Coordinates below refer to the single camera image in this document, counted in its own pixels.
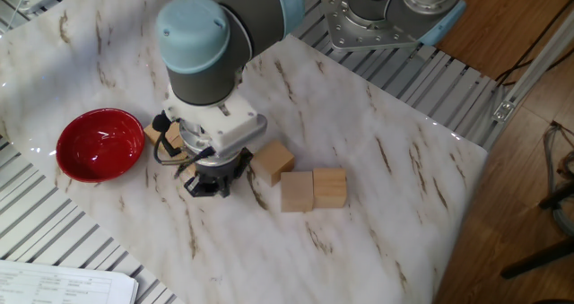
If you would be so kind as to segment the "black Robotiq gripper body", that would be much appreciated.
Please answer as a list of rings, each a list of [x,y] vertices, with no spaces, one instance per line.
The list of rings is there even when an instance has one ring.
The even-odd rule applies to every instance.
[[[194,163],[196,166],[194,176],[224,177],[230,181],[231,187],[232,183],[237,180],[234,178],[234,169],[237,166],[238,157],[239,154],[226,161],[213,162],[208,159],[197,161]]]

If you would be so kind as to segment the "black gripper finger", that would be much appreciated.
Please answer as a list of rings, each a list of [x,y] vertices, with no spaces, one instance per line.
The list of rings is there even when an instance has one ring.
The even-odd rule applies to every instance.
[[[193,197],[223,198],[230,195],[230,181],[224,177],[194,176],[185,184],[184,188]]]
[[[234,169],[235,179],[241,177],[241,175],[246,170],[247,166],[249,165],[252,159],[253,159],[253,153],[247,147],[244,147],[239,153],[237,166]]]

